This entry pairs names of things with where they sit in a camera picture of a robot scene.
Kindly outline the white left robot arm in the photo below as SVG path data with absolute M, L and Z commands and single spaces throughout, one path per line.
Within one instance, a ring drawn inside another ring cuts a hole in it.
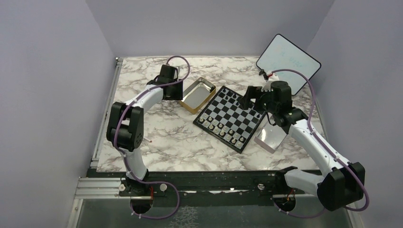
M 145 179 L 148 169 L 143 162 L 140 148 L 144 139 L 145 113 L 163 100 L 182 98 L 183 80 L 179 78 L 179 69 L 163 64 L 159 75 L 149 81 L 140 94 L 125 103 L 112 104 L 106 138 L 123 157 L 127 191 L 144 195 L 153 184 Z

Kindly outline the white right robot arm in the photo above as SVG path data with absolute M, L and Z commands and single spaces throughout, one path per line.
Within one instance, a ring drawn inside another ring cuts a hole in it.
M 296 140 L 314 160 L 321 175 L 314 175 L 295 167 L 277 173 L 274 187 L 280 193 L 292 188 L 318 197 L 325 209 L 334 211 L 361 200 L 365 196 L 365 168 L 359 162 L 351 163 L 337 152 L 313 128 L 309 117 L 293 106 L 291 88 L 287 82 L 275 81 L 269 89 L 248 86 L 239 104 L 272 114 L 275 125 Z

